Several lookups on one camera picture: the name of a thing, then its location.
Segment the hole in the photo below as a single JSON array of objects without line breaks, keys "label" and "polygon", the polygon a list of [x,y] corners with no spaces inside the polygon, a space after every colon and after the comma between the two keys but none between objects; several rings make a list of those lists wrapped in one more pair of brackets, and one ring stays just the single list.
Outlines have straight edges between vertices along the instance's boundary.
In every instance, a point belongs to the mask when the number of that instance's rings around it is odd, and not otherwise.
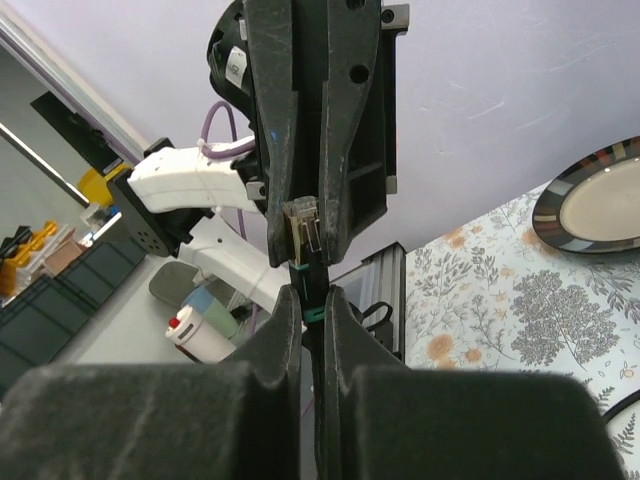
[{"label": "hole", "polygon": [[364,65],[356,65],[355,67],[351,67],[349,77],[351,77],[353,83],[364,83],[369,80],[369,69]]},{"label": "hole", "polygon": [[364,7],[365,0],[347,0],[349,10],[359,10]]},{"label": "hole", "polygon": [[391,23],[396,18],[396,14],[393,10],[385,10],[381,15],[382,23]]}]

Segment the floral pattern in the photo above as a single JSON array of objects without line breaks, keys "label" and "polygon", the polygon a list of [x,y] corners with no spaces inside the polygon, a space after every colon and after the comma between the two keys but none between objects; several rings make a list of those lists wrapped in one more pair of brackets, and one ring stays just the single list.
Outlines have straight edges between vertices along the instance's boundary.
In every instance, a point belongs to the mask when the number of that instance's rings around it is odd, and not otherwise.
[{"label": "floral pattern", "polygon": [[[637,388],[640,254],[580,256],[542,243],[531,213],[544,187],[407,256],[407,364],[562,373],[604,412]],[[626,477],[638,480],[639,412],[609,425]]]}]

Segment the white wall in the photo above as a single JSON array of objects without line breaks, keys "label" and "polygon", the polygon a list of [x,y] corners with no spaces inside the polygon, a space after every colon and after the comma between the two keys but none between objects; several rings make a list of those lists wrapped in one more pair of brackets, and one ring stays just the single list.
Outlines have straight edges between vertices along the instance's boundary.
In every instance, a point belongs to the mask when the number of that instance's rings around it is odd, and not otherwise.
[{"label": "white wall", "polygon": [[[0,48],[0,121],[74,185],[88,170],[30,102],[47,90]],[[86,230],[82,207],[0,138],[0,240],[19,225],[40,229],[47,220]]]},{"label": "white wall", "polygon": [[[197,138],[216,100],[205,49],[226,1],[9,3],[148,139]],[[640,133],[637,2],[411,8],[398,43],[400,193],[350,263],[396,239],[416,248]],[[261,245],[263,228],[251,222]]]}]

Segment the white label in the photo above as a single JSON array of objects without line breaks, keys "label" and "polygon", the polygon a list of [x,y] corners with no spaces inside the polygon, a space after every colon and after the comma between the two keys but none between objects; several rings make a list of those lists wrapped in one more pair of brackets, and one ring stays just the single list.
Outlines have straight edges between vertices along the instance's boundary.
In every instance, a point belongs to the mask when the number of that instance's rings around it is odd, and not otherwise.
[{"label": "white label", "polygon": [[242,77],[247,69],[247,54],[238,47],[233,47],[227,60],[225,77],[239,89],[242,89]]}]

